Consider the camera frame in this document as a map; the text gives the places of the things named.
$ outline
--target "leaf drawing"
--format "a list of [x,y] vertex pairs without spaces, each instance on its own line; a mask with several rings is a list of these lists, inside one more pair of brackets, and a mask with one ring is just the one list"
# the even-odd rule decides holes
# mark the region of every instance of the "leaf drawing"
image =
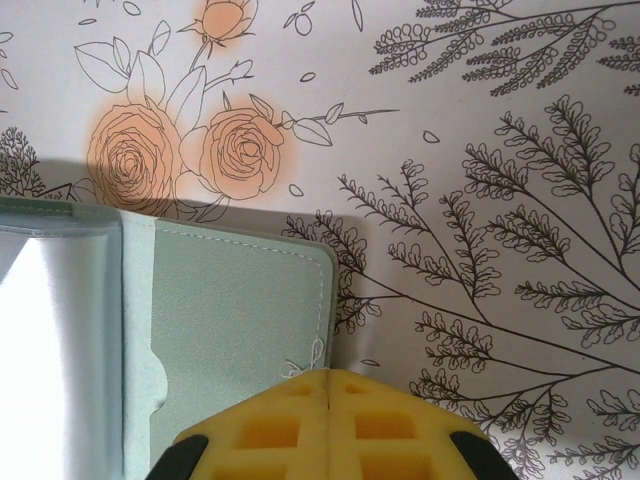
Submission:
[[429,130],[422,132],[422,139],[427,143],[440,143],[440,139]]
[[4,80],[4,83],[6,83],[9,88],[12,88],[13,90],[18,90],[18,84],[16,83],[15,79],[13,78],[13,75],[11,75],[11,72],[9,72],[9,70],[5,70],[3,68],[0,71],[0,73],[2,74],[2,79]]
[[156,27],[156,31],[153,32],[153,38],[151,39],[151,45],[149,46],[150,53],[155,56],[160,55],[167,46],[167,42],[171,37],[171,27],[167,22],[162,20]]
[[315,3],[316,3],[315,1],[313,1],[313,2],[309,2],[309,3],[305,3],[305,4],[302,6],[302,8],[300,9],[300,11],[301,11],[302,13],[306,13],[306,12],[308,12],[309,10],[311,10],[311,7],[313,7],[313,5],[314,5]]
[[142,13],[142,11],[140,10],[140,7],[138,7],[135,3],[130,2],[128,0],[126,2],[122,2],[122,8],[124,8],[124,11],[127,12],[132,17],[137,17]]
[[353,19],[361,32],[364,30],[364,19],[362,18],[362,9],[358,0],[351,0],[351,10],[353,11]]
[[317,120],[311,118],[301,118],[293,124],[293,134],[306,143],[313,143],[323,147],[330,147],[332,144],[329,132]]
[[295,123],[295,120],[293,119],[293,117],[289,112],[287,112],[286,110],[283,110],[282,121],[280,123],[282,124],[282,128],[284,128],[285,130],[291,130],[293,128],[293,124]]
[[343,109],[344,103],[338,103],[331,107],[327,114],[324,116],[324,122],[327,125],[333,125],[334,123],[336,123],[338,121],[338,118],[340,118],[340,114],[342,113]]
[[289,25],[291,25],[297,16],[298,16],[297,13],[292,13],[291,15],[289,15],[289,17],[287,17],[287,20],[284,22],[284,25],[282,26],[282,28],[285,29]]
[[183,137],[200,119],[206,83],[207,71],[198,67],[180,81],[167,101],[165,111]]
[[113,58],[120,72],[129,77],[131,74],[131,52],[127,44],[118,37],[113,37]]
[[225,111],[228,112],[231,110],[231,102],[229,101],[229,97],[227,97],[227,94],[224,91],[222,92],[222,103],[224,104]]
[[307,72],[302,77],[300,77],[300,81],[302,83],[307,83],[313,80],[314,78],[316,78],[316,74],[314,72]]
[[229,197],[219,195],[215,202],[206,205],[178,205],[179,217],[194,223],[213,223],[222,218],[229,207]]
[[249,98],[251,98],[251,103],[253,103],[253,106],[256,107],[260,115],[271,122],[273,120],[273,108],[271,105],[255,95],[250,94]]
[[165,82],[162,67],[155,58],[138,51],[127,84],[127,97],[131,103],[146,104],[146,97],[156,105],[164,98]]
[[293,196],[293,197],[304,197],[304,192],[302,191],[302,189],[297,186],[295,183],[292,183],[289,185],[289,193]]
[[0,43],[7,43],[12,38],[13,38],[13,33],[11,33],[11,32],[0,32]]
[[80,68],[97,86],[111,93],[127,88],[129,78],[117,64],[114,46],[106,42],[91,42],[75,47]]
[[375,361],[375,360],[373,360],[371,358],[365,358],[363,360],[360,360],[360,363],[362,363],[363,365],[367,365],[369,367],[379,367],[380,366],[380,364],[377,361]]

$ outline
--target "clear plastic pocket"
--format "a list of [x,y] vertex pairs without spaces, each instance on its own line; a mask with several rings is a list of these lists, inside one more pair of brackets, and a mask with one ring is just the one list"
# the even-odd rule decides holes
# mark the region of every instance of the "clear plastic pocket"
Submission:
[[0,213],[3,477],[122,476],[121,238],[115,221]]

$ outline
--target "fern branch drawing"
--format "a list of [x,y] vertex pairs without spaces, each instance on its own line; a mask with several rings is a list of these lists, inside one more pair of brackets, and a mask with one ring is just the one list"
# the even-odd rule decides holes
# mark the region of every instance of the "fern branch drawing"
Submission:
[[[478,0],[472,6],[494,10],[509,3]],[[471,10],[458,0],[426,4],[424,15],[429,18],[451,20],[457,18],[454,11]],[[556,33],[543,36],[557,38],[568,28],[560,25]],[[525,34],[538,35],[534,27]],[[477,59],[478,65],[509,62],[515,53],[508,50],[510,45],[504,48]],[[640,251],[640,146],[631,147],[630,161],[616,163],[612,145],[600,138],[600,128],[581,102],[565,96],[545,113],[550,135],[507,113],[494,132],[499,148],[490,148],[490,142],[467,145],[464,192],[453,190],[432,201],[444,216],[442,225],[427,216],[429,182],[425,167],[415,161],[402,163],[397,176],[379,175],[379,188],[346,175],[338,178],[337,187],[355,210],[377,219],[377,228],[393,236],[386,246],[389,268],[407,272],[407,279],[414,279],[411,287],[377,277],[378,267],[367,262],[372,247],[346,219],[331,212],[317,212],[310,222],[289,217],[283,234],[335,250],[340,264],[336,333],[353,333],[374,317],[397,321],[391,313],[397,303],[421,307],[414,330],[426,343],[427,364],[409,383],[411,393],[476,422],[520,478],[541,479],[547,465],[559,460],[567,468],[582,467],[571,472],[574,479],[635,478],[640,445],[623,436],[636,433],[640,425],[637,388],[589,390],[586,405],[582,401],[594,419],[617,433],[598,432],[575,447],[566,431],[577,408],[571,395],[575,388],[602,385],[613,375],[628,376],[620,384],[633,385],[640,376],[636,367],[603,353],[617,348],[614,345],[632,348],[640,340],[640,305],[637,295],[629,294],[640,293],[631,268]],[[603,184],[611,187],[614,176],[617,191],[607,197]],[[480,220],[474,197],[501,207],[500,212]],[[548,198],[575,202],[584,211],[586,226],[578,227],[575,219],[556,211]],[[575,252],[585,249],[609,269],[611,281],[596,279],[576,261]],[[531,330],[520,330],[517,320],[504,326],[500,316],[493,318],[485,307],[485,297],[499,300],[504,295],[499,260],[504,262],[501,256],[507,252],[514,258],[514,271],[518,262],[560,266],[551,278],[524,278],[515,293],[536,309],[549,311],[559,330],[575,335],[575,348],[544,333],[525,333]],[[436,289],[464,294],[468,304],[448,296],[434,299]],[[532,355],[514,355],[514,344]],[[592,350],[595,345],[599,353]],[[553,363],[545,362],[548,349],[556,352]],[[565,357],[579,361],[570,367]],[[499,369],[507,369],[501,378],[518,382],[474,393],[470,376],[491,379]],[[557,450],[543,455],[550,448]]]
[[93,187],[84,180],[55,187],[46,184],[38,173],[39,164],[23,132],[9,127],[0,133],[0,195],[82,201],[85,194],[93,194]]
[[[600,65],[621,72],[640,73],[640,37],[623,37],[612,40],[609,46],[625,53],[603,57],[598,60]],[[640,96],[640,84],[628,85],[624,92],[636,97]]]
[[[503,80],[490,91],[496,97],[533,84],[540,89],[560,82],[616,28],[607,13],[640,6],[640,1],[627,1],[519,16],[509,11],[514,0],[426,3],[416,11],[416,17],[430,24],[405,23],[385,31],[374,45],[383,59],[369,73],[378,75],[435,58],[409,78],[409,82],[417,83],[466,58],[467,65],[476,68],[463,74],[463,80]],[[485,39],[493,31],[501,33]],[[611,46],[629,51],[630,42],[635,40],[628,37],[611,42]],[[485,44],[494,50],[470,56]],[[636,51],[600,60],[610,68],[631,71],[638,70],[637,62]],[[631,85],[625,91],[639,95],[640,85]]]

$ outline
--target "rose illustration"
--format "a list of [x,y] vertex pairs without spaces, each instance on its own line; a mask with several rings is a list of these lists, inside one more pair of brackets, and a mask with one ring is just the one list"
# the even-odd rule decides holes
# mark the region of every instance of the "rose illustration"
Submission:
[[247,35],[258,9],[258,0],[208,0],[202,18],[180,30],[194,30],[205,43],[223,42]]
[[99,202],[160,216],[175,201],[180,136],[149,105],[114,106],[91,136],[87,164]]
[[202,186],[234,200],[266,192],[278,175],[283,143],[278,129],[252,108],[219,113],[209,128],[185,137],[180,150],[195,176],[183,176],[180,190],[188,195]]

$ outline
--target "stitching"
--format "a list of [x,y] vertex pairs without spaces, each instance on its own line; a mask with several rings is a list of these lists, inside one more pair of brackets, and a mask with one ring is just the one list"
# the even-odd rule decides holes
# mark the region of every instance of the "stitching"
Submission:
[[[2,206],[0,207],[0,210],[17,210],[17,211],[33,211],[33,212],[49,212],[49,213],[73,213],[70,212],[68,210],[59,210],[59,209],[55,209],[55,208],[43,208],[43,207],[23,207],[23,206],[13,206],[13,205],[6,205],[6,206]],[[104,215],[101,213],[94,213],[94,212],[83,212],[84,214],[88,215],[88,216],[92,216],[92,217],[102,217],[102,218],[108,218],[108,219],[112,219],[115,220],[115,218],[113,218],[110,215]],[[315,355],[315,345],[317,344],[318,341],[322,342],[322,339],[320,338],[320,324],[322,323],[322,306],[324,304],[324,274],[322,273],[322,266],[320,265],[320,263],[312,258],[309,257],[307,255],[302,255],[300,253],[295,253],[295,252],[288,252],[286,250],[278,250],[275,248],[269,248],[269,247],[263,247],[261,245],[254,245],[252,243],[245,243],[245,242],[240,242],[237,240],[229,240],[226,238],[218,238],[218,237],[211,237],[211,236],[207,236],[207,235],[198,235],[195,233],[186,233],[186,232],[177,232],[174,230],[166,230],[163,228],[155,228],[153,225],[145,225],[143,223],[138,223],[138,222],[134,222],[134,221],[127,221],[128,223],[131,223],[133,225],[136,225],[138,227],[143,227],[143,228],[154,228],[157,231],[160,232],[165,232],[165,233],[170,233],[173,235],[182,235],[185,237],[195,237],[195,238],[200,238],[202,240],[213,240],[216,242],[224,242],[224,243],[229,243],[229,244],[233,244],[233,245],[239,245],[239,246],[243,246],[243,247],[251,247],[251,248],[258,248],[260,250],[265,250],[265,251],[269,251],[269,252],[274,252],[274,253],[279,253],[282,255],[291,255],[291,256],[295,256],[295,257],[299,257],[299,258],[303,258],[305,260],[308,260],[312,263],[314,263],[316,265],[316,267],[318,267],[318,273],[320,274],[320,295],[319,295],[319,301],[318,301],[318,323],[316,324],[316,338],[314,340],[314,343],[312,345],[312,355],[311,355],[311,365],[310,365],[310,369],[313,369],[313,367],[315,366],[315,362],[317,360],[319,360],[319,358],[316,358],[314,360],[314,355]],[[322,353],[324,353],[324,342],[322,342],[322,350],[320,352],[319,357],[322,355]]]

